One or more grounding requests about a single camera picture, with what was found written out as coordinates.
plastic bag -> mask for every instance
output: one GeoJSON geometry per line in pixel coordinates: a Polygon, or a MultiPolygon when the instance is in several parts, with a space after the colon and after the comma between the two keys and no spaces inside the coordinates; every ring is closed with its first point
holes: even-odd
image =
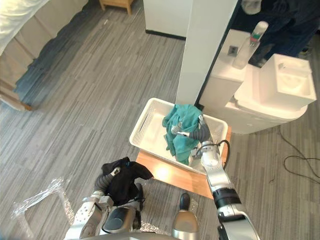
{"type": "Polygon", "coordinates": [[[64,189],[64,179],[63,177],[54,178],[49,184],[48,188],[44,191],[39,192],[37,195],[29,197],[23,202],[14,202],[13,203],[13,212],[12,218],[17,219],[21,228],[26,233],[27,237],[30,239],[34,238],[34,234],[26,220],[25,212],[32,206],[36,205],[46,197],[51,194],[57,193],[60,200],[62,201],[62,206],[65,212],[65,215],[68,219],[70,225],[74,222],[75,214],[71,208],[69,199],[67,198],[65,189],[64,189]]]}

teal cloth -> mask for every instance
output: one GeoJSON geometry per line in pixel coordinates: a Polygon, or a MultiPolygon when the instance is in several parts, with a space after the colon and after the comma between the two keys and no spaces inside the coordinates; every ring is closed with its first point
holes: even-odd
{"type": "Polygon", "coordinates": [[[170,113],[162,120],[162,126],[166,128],[164,138],[167,143],[166,150],[170,150],[175,159],[185,165],[189,164],[190,151],[199,143],[198,140],[186,136],[174,135],[171,133],[172,126],[181,123],[180,132],[192,132],[198,127],[198,116],[202,112],[190,104],[176,104],[170,113]]]}

black cloth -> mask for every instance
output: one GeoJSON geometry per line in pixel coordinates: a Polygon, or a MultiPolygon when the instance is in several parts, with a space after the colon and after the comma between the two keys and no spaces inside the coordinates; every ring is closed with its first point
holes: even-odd
{"type": "Polygon", "coordinates": [[[114,176],[104,194],[112,198],[114,206],[120,206],[135,198],[139,193],[135,185],[135,179],[148,180],[153,175],[145,166],[135,161],[130,161],[127,156],[120,160],[103,164],[101,168],[102,174],[108,175],[116,167],[120,167],[121,170],[114,176]]]}

white bedsheet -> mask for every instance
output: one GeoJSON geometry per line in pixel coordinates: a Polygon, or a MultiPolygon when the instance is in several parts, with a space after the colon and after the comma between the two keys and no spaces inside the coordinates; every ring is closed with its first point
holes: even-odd
{"type": "Polygon", "coordinates": [[[48,1],[0,0],[0,55],[22,26],[48,1]]]}

white plastic basket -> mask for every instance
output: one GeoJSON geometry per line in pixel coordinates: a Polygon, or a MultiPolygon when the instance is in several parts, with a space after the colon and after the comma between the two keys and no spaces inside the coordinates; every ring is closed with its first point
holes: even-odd
{"type": "MultiPolygon", "coordinates": [[[[162,120],[174,107],[173,103],[163,101],[157,98],[151,98],[145,105],[134,129],[130,135],[130,143],[150,154],[158,156],[166,161],[177,164],[197,173],[203,173],[176,161],[176,158],[170,154],[167,148],[167,142],[164,135],[167,133],[166,128],[162,126],[162,120]]],[[[226,139],[228,125],[220,119],[203,115],[210,129],[211,136],[214,142],[220,142],[226,139]]],[[[224,144],[219,147],[222,153],[224,144]]]]}

